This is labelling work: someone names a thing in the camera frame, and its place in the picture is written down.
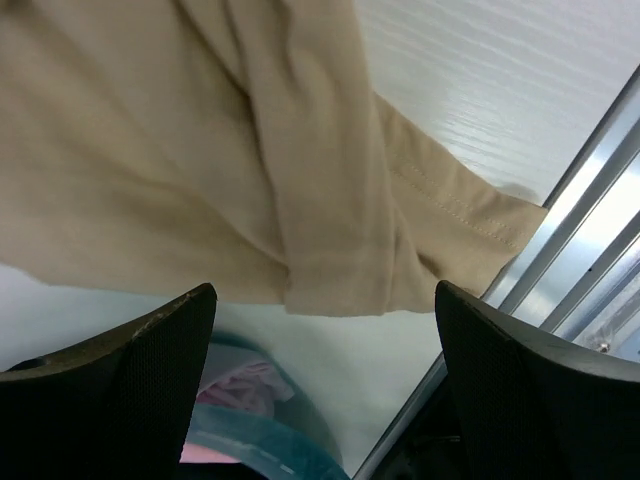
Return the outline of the aluminium front rail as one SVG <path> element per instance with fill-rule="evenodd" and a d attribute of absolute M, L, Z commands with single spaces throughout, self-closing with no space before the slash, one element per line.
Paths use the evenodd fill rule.
<path fill-rule="evenodd" d="M 639 79 L 632 76 L 546 200 L 548 216 L 480 299 L 639 366 Z M 360 479 L 474 479 L 443 350 Z"/>

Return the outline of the teal plastic basket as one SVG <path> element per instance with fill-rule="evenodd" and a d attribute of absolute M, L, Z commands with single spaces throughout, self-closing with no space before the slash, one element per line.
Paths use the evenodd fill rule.
<path fill-rule="evenodd" d="M 208 345 L 205 374 L 223 373 L 243 363 L 264 360 L 277 369 L 294 397 L 276 406 L 273 418 L 223 409 L 195 407 L 186 440 L 200 440 L 240 460 L 267 479 L 347 479 L 342 456 L 326 420 L 289 374 L 258 345 L 232 334 L 215 334 Z"/>

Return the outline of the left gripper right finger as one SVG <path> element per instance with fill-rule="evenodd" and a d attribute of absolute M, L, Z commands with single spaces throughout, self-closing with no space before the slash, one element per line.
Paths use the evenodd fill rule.
<path fill-rule="evenodd" d="M 639 366 L 436 287 L 448 380 L 474 479 L 636 479 Z"/>

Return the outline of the beige t shirt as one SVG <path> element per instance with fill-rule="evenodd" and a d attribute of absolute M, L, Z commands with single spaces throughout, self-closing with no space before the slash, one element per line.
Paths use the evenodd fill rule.
<path fill-rule="evenodd" d="M 42 282 L 426 313 L 545 215 L 374 91 L 350 1 L 1 5 L 1 261 Z"/>

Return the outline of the pink rolled t shirt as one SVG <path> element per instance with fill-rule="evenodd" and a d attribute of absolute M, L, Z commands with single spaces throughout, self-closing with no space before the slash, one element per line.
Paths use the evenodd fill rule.
<path fill-rule="evenodd" d="M 205 374 L 204 389 L 196 397 L 195 407 L 212 406 L 273 418 L 276 406 L 294 397 L 294 390 L 271 363 L 255 360 L 223 373 Z M 186 440 L 180 463 L 238 464 L 240 460 L 214 450 L 200 440 Z"/>

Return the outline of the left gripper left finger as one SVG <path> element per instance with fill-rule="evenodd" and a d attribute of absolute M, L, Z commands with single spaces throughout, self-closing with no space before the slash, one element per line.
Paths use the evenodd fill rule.
<path fill-rule="evenodd" d="M 1 374 L 4 479 L 171 479 L 216 312 L 202 284 Z"/>

